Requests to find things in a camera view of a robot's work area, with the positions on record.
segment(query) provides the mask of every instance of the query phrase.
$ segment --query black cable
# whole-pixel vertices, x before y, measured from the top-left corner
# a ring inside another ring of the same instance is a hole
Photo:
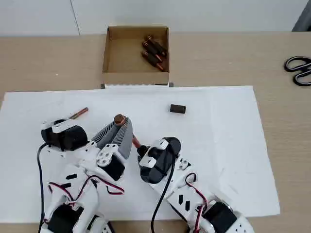
[[[38,167],[39,167],[40,189],[41,189],[41,218],[40,218],[38,233],[40,233],[41,231],[41,227],[43,224],[43,218],[44,218],[44,194],[43,194],[43,181],[42,181],[42,168],[41,168],[41,163],[40,163],[40,153],[45,146],[47,146],[47,143],[42,144],[39,147],[38,152],[37,152],[37,162],[38,162]]]
[[[166,191],[167,191],[167,189],[169,188],[169,185],[170,185],[170,182],[171,182],[173,173],[174,173],[174,169],[175,169],[175,156],[174,156],[173,153],[172,153],[172,157],[173,157],[173,162],[172,162],[172,168],[171,168],[171,172],[170,172],[169,178],[168,178],[168,180],[167,180],[167,182],[166,182],[166,185],[165,185],[165,187],[164,187],[164,189],[163,189],[163,192],[162,192],[162,195],[161,195],[161,197],[160,197],[160,200],[159,200],[159,202],[158,202],[157,205],[156,205],[154,214],[152,215],[152,219],[151,219],[151,232],[152,232],[152,233],[155,233],[154,221],[155,221],[155,218],[156,218],[156,214],[157,214],[157,212],[158,212],[158,210],[159,210],[159,207],[160,207],[160,205],[161,205],[161,203],[162,203],[162,201],[163,201],[163,199],[164,199],[164,196],[165,196],[165,194],[166,194]]]

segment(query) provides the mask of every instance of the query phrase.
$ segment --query cable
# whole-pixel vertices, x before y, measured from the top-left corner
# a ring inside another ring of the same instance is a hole
[[[201,218],[202,213],[203,213],[203,205],[201,205],[199,208],[198,216],[196,217],[195,227],[194,227],[193,233],[199,233],[199,231],[200,231],[199,226],[200,226],[200,218]]]
[[[187,181],[187,178],[188,178],[190,175],[194,175],[194,179],[193,179],[193,180],[196,181],[196,174],[192,172],[192,173],[189,173],[189,174],[186,176],[185,182],[186,182],[186,184],[187,184],[189,187],[194,188],[194,189],[195,189],[195,192],[196,192],[197,194],[199,194],[200,197],[203,199],[204,206],[205,206],[203,211],[205,211],[205,210],[207,209],[208,201],[207,201],[206,197],[204,197],[204,195],[203,195],[196,187],[194,187],[194,185],[192,185],[191,183],[189,183],[189,182]]]
[[[159,202],[157,203],[156,205],[156,208],[155,208],[155,211],[154,211],[154,214],[152,215],[152,219],[151,219],[151,232],[152,233],[155,233],[155,229],[154,229],[154,221],[155,221],[155,218],[156,218],[156,214],[157,214],[157,211],[159,210],[159,207],[164,199],[164,196],[166,194],[166,191],[167,189],[169,188],[169,185],[170,185],[170,182],[171,182],[171,179],[172,179],[172,176],[173,176],[173,173],[174,173],[174,169],[175,169],[175,156],[174,154],[172,153],[172,157],[173,157],[173,162],[172,162],[172,168],[171,168],[171,172],[170,172],[170,175],[169,175],[169,178],[166,182],[166,185],[163,189],[163,192],[162,192],[162,195],[160,197],[160,200]]]
[[[114,184],[112,184],[112,183],[110,183],[110,182],[108,182],[108,181],[106,181],[106,180],[100,178],[100,177],[97,176],[97,175],[89,176],[89,177],[86,179],[86,181],[84,181],[84,184],[82,185],[82,188],[81,188],[81,190],[80,190],[78,196],[77,196],[75,199],[73,198],[73,196],[71,195],[71,193],[70,193],[66,188],[62,187],[61,185],[59,185],[59,184],[57,184],[57,183],[49,182],[49,189],[50,189],[50,191],[51,191],[50,185],[54,185],[55,187],[58,187],[59,189],[63,190],[63,191],[68,195],[68,197],[69,197],[69,199],[70,199],[70,202],[69,202],[69,203],[70,203],[70,204],[73,204],[74,202],[76,202],[76,201],[80,198],[80,196],[81,196],[82,193],[83,193],[84,188],[86,187],[87,183],[88,183],[92,178],[97,178],[97,179],[99,179],[101,182],[103,182],[104,184],[106,184],[107,191],[108,191],[108,193],[109,193],[110,195],[123,195],[123,194],[124,194],[124,189],[123,189],[123,188],[121,188],[121,187],[119,187],[119,186],[116,186],[116,185],[114,185]],[[108,186],[113,187],[113,188],[119,190],[120,192],[110,192],[109,189],[108,189]]]
[[[199,231],[200,231],[200,228],[199,228],[199,227],[200,227],[200,219],[201,219],[202,213],[203,213],[205,210],[207,210],[208,201],[207,201],[207,199],[205,198],[205,196],[204,196],[196,187],[194,187],[194,185],[192,185],[191,183],[189,183],[189,182],[187,181],[187,178],[188,178],[189,176],[191,176],[191,175],[194,175],[193,181],[194,181],[194,182],[196,181],[196,174],[192,172],[192,173],[189,173],[189,174],[185,177],[185,182],[186,182],[186,184],[187,184],[189,187],[192,187],[192,188],[195,189],[195,192],[196,192],[197,194],[200,195],[200,197],[203,199],[203,202],[204,202],[204,205],[201,205],[200,208],[199,208],[198,216],[196,217],[195,227],[194,227],[194,231],[193,231],[193,233],[199,233]]]
[[[41,227],[43,224],[43,218],[44,218],[44,192],[43,192],[43,179],[42,179],[42,167],[40,163],[40,153],[44,147],[46,147],[48,144],[44,143],[42,144],[37,152],[37,162],[38,162],[38,167],[39,167],[39,176],[40,176],[40,190],[41,190],[41,217],[40,217],[40,223],[39,223],[39,229],[38,233],[41,231]]]

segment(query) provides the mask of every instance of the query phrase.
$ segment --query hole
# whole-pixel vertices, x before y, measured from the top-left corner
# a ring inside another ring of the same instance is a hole
[[[71,180],[71,179],[74,179],[74,178],[77,178],[78,175],[76,173],[72,174],[72,175],[68,175],[66,176],[66,180]]]
[[[183,199],[184,199],[184,195],[179,195],[178,197],[178,204],[182,204],[183,203]]]
[[[186,201],[185,210],[189,211],[189,209],[190,209],[190,201],[188,200],[188,201]]]
[[[64,183],[61,185],[62,188],[70,188],[71,187],[71,183]]]

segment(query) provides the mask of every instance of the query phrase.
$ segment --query red and white wire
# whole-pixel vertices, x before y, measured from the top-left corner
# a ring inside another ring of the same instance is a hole
[[[195,227],[194,227],[194,231],[193,231],[193,233],[199,233],[199,231],[200,231],[200,228],[199,228],[199,227],[200,227],[200,219],[201,219],[202,213],[203,213],[204,211],[207,210],[208,201],[207,201],[206,197],[205,197],[193,184],[191,184],[191,183],[189,183],[189,182],[187,181],[187,178],[188,178],[189,176],[191,176],[191,175],[194,175],[194,181],[196,180],[196,174],[192,172],[192,173],[189,173],[189,174],[186,176],[185,182],[186,182],[186,184],[187,184],[189,187],[194,188],[195,192],[196,192],[197,194],[199,194],[199,196],[203,199],[203,202],[204,202],[204,205],[201,205],[201,206],[199,207],[198,216],[197,216],[197,218],[196,218]]]
[[[108,191],[108,193],[109,193],[110,195],[123,195],[123,194],[124,194],[124,189],[123,189],[123,188],[121,188],[121,187],[119,187],[119,186],[116,186],[116,185],[114,185],[114,184],[112,184],[112,183],[110,183],[110,182],[108,182],[108,181],[106,181],[106,180],[100,178],[100,177],[97,176],[97,175],[89,176],[89,177],[86,179],[86,181],[85,181],[84,184],[82,185],[82,188],[81,188],[79,194],[77,195],[77,197],[76,197],[75,199],[73,198],[73,196],[71,195],[71,193],[70,193],[66,188],[62,187],[61,185],[59,185],[59,184],[57,184],[57,183],[49,182],[49,190],[52,191],[51,185],[53,185],[53,186],[55,186],[55,187],[57,187],[57,188],[63,190],[63,191],[67,194],[67,196],[68,196],[68,198],[69,198],[69,200],[70,200],[69,203],[70,203],[70,204],[73,204],[73,203],[75,203],[75,202],[80,198],[80,196],[81,196],[82,193],[83,193],[83,190],[84,190],[85,186],[87,185],[87,183],[88,183],[92,178],[97,178],[97,179],[99,179],[101,182],[103,182],[103,183],[106,185],[107,191]],[[115,188],[115,189],[119,190],[120,192],[110,192],[109,189],[108,189],[108,186],[109,186],[109,187],[112,187],[112,188]]]
[[[200,232],[200,220],[201,220],[201,215],[203,213],[203,205],[200,206],[199,211],[198,211],[198,216],[196,217],[195,221],[195,227],[193,233],[199,233]]]

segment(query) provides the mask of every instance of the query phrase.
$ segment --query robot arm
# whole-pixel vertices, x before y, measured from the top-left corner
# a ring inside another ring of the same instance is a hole
[[[221,191],[212,190],[198,179],[194,166],[180,155],[180,149],[174,137],[139,148],[141,178],[170,203],[191,232],[253,233],[247,219],[232,210]]]
[[[114,122],[88,141],[86,133],[71,119],[42,125],[42,137],[49,150],[61,155],[74,151],[81,158],[68,164],[49,182],[52,200],[44,214],[42,233],[112,233],[99,211],[97,184],[104,183],[111,195],[122,195],[117,186],[130,155],[133,140],[131,120],[117,115]]]

